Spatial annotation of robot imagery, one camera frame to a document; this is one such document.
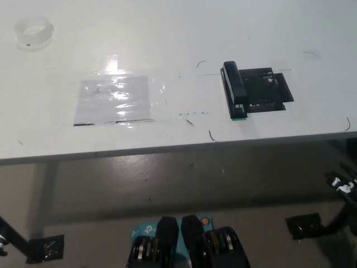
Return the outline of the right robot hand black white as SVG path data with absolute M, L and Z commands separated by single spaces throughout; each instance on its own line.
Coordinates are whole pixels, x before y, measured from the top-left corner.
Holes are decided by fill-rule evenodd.
M 356 171 L 344 162 L 340 163 L 340 167 L 350 178 L 336 171 L 329 171 L 325 174 L 327 184 L 341 196 L 347 205 L 356 208 Z

